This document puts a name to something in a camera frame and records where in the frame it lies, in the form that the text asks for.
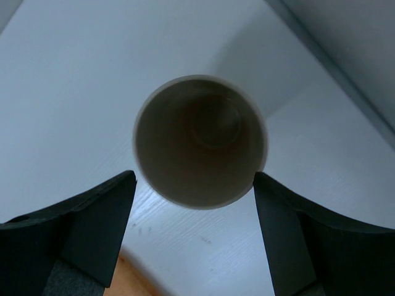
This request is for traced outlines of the beige paper cup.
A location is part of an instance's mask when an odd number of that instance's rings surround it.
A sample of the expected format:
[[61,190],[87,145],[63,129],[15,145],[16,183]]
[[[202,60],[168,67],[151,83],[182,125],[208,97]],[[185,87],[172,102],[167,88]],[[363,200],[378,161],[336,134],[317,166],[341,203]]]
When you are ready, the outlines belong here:
[[188,75],[159,86],[133,129],[144,180],[181,207],[208,210],[246,195],[268,155],[262,113],[241,88],[210,75]]

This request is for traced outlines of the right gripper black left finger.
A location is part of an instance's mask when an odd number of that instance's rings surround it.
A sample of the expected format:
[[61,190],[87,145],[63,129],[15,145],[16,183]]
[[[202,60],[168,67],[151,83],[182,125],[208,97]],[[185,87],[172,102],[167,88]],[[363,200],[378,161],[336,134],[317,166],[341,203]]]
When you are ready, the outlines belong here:
[[102,295],[136,191],[131,170],[1,225],[2,295]]

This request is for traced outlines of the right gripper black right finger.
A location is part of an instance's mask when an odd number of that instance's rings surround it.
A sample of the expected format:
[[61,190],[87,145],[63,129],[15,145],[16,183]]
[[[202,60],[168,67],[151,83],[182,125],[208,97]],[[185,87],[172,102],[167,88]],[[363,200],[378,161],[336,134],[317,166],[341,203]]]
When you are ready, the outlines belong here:
[[254,195],[276,295],[393,295],[394,230],[329,210],[258,172]]

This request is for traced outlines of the orange cloth placemat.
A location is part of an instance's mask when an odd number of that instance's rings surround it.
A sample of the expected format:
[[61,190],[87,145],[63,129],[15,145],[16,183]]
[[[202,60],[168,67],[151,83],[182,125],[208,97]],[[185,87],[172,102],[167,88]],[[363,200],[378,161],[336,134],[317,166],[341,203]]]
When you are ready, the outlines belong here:
[[104,295],[160,296],[167,295],[167,292],[126,250],[121,250],[111,285],[105,289]]

